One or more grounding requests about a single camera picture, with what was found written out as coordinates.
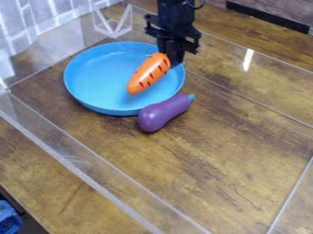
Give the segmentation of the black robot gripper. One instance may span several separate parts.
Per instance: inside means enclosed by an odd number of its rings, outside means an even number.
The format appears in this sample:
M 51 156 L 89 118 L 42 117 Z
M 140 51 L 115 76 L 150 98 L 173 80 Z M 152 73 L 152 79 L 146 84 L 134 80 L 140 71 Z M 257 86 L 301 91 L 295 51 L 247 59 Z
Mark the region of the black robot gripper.
M 145 15 L 145 30 L 157 38 L 160 52 L 169 55 L 174 68 L 184 61 L 185 51 L 198 52 L 202 34 L 193 22 L 202 4 L 197 4 L 196 0 L 157 0 L 157 7 L 157 15 Z

